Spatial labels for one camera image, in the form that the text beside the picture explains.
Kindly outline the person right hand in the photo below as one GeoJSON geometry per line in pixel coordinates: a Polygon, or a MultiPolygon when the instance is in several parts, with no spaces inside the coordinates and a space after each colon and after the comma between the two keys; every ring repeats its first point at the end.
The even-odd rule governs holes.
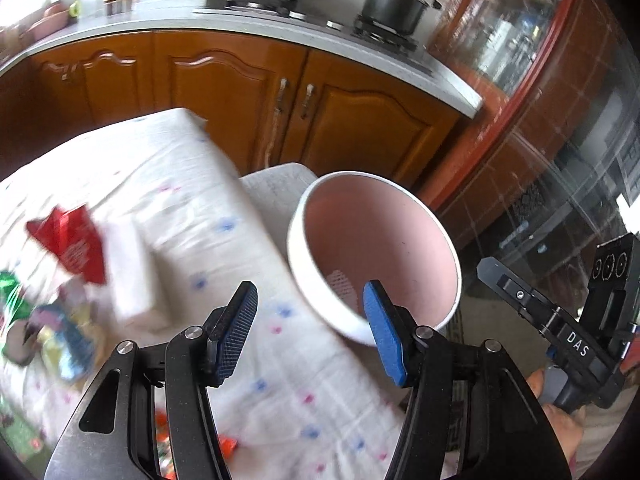
{"type": "MultiPolygon", "coordinates": [[[[544,391],[544,370],[542,368],[535,370],[527,377],[526,382],[536,398],[539,399],[544,391]]],[[[570,462],[584,436],[585,409],[581,408],[576,415],[566,414],[560,408],[549,403],[544,404],[542,409],[561,445],[566,460],[570,462]]]]}

